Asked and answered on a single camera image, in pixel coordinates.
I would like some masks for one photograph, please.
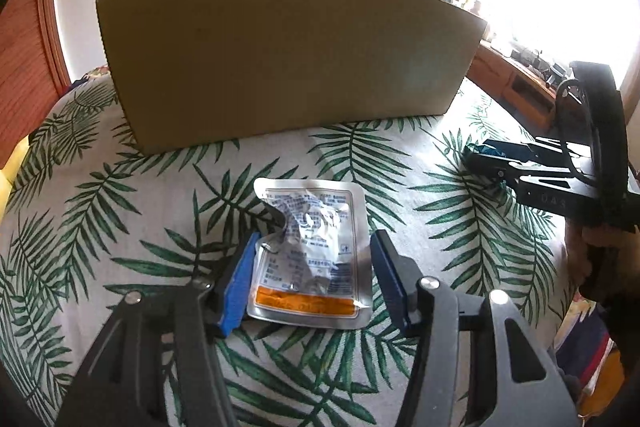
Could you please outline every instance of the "bed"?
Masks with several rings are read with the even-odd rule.
[[[216,275],[249,227],[273,226],[253,180],[359,183],[371,230],[389,231],[425,274],[468,293],[504,289],[548,346],[570,299],[563,220],[522,207],[469,174],[460,153],[484,138],[530,138],[468,80],[444,116],[336,124],[143,156],[107,68],[66,94],[31,137],[0,224],[0,359],[30,408],[52,425],[110,309]],[[215,110],[221,100],[212,100]],[[238,419],[257,426],[393,425],[415,339],[374,311],[357,331],[245,320],[213,347]],[[468,363],[462,349],[461,367]],[[168,396],[178,383],[170,344]],[[456,406],[457,425],[464,388]],[[181,420],[179,398],[171,421]]]

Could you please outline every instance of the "food packet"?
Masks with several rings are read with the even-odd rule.
[[[258,178],[254,191],[282,229],[256,245],[248,314],[312,328],[365,327],[371,257],[362,188]]]

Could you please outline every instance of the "orange label strip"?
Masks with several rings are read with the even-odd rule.
[[[256,304],[290,310],[300,313],[311,313],[317,315],[345,315],[353,317],[356,313],[356,306],[352,299],[341,299],[335,297],[324,297],[319,295],[300,295],[281,290],[273,290],[258,286],[255,295]]]

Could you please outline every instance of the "yellow fabric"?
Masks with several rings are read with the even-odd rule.
[[[11,183],[4,177],[2,171],[0,171],[0,221],[4,216],[4,208],[6,206],[6,200],[9,199],[9,192],[11,192]]]
[[[9,183],[14,183],[15,176],[18,173],[18,169],[20,168],[20,165],[22,165],[22,160],[24,160],[24,156],[27,154],[28,150],[29,137],[26,136],[18,143],[18,145],[15,146],[14,152],[9,156],[6,165],[2,169],[2,174],[4,174],[4,177],[9,181]]]

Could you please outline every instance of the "brown cardboard panel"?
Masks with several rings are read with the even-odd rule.
[[[440,0],[97,0],[142,152],[449,108],[485,22]]]

